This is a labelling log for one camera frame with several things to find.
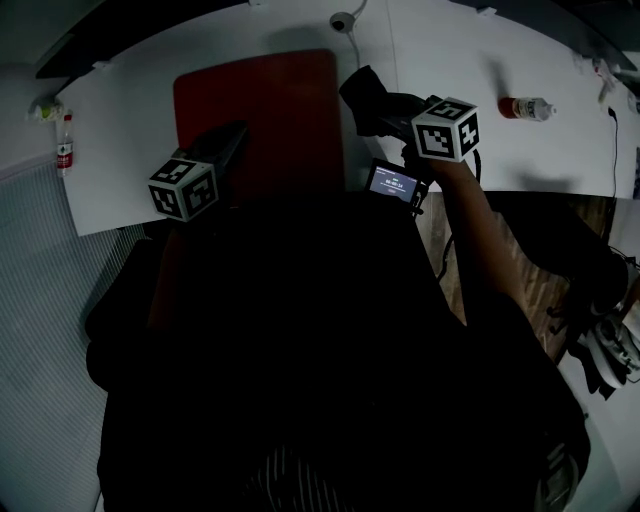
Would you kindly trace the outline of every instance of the hand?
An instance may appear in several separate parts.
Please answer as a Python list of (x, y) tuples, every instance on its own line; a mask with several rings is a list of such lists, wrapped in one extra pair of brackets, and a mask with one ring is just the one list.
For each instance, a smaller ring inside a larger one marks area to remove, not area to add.
[(407, 144), (402, 149), (402, 158), (404, 159), (405, 168), (412, 171), (427, 185), (432, 181), (436, 181), (439, 184), (440, 180), (451, 174), (471, 172), (464, 160), (462, 162), (447, 162), (445, 160), (422, 158), (414, 144)]
[(407, 169), (415, 177), (419, 178), (426, 185), (430, 185), (434, 177), (434, 171), (431, 167), (430, 160), (422, 158), (418, 154), (415, 144), (406, 144), (402, 148), (402, 158), (404, 160), (404, 168)]

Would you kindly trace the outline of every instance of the bottle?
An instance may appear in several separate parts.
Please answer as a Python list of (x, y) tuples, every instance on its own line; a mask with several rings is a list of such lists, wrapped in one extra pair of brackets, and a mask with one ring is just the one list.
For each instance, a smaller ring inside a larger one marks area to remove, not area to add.
[(542, 98), (502, 98), (498, 101), (498, 110), (507, 119), (529, 119), (546, 121), (558, 111)]
[(73, 137), (71, 114), (66, 114), (58, 132), (58, 176), (64, 178), (71, 172), (73, 164)]

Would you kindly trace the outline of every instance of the red cutting board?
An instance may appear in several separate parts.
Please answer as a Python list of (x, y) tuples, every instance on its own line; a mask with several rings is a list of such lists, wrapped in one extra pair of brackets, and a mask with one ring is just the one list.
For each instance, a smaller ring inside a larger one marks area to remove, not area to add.
[(246, 120), (249, 140), (229, 180), (234, 205), (344, 190), (335, 55), (267, 55), (179, 77), (173, 85), (178, 140)]

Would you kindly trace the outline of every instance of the person's arm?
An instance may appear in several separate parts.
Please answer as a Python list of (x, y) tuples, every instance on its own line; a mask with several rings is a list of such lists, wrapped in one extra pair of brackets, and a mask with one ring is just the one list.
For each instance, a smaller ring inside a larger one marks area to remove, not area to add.
[(524, 289), (516, 263), (469, 166), (440, 160), (430, 164), (453, 232), (467, 319), (473, 322), (474, 314), (486, 311), (482, 305), (487, 292), (505, 294), (523, 309)]

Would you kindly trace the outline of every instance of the black clothing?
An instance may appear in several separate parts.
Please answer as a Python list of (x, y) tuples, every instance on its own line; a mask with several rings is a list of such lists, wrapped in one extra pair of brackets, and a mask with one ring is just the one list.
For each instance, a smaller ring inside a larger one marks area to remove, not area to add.
[(544, 436), (588, 447), (580, 408), (509, 298), (454, 317), (400, 203), (243, 209), (200, 242), (180, 327), (108, 358), (108, 512), (531, 509)]

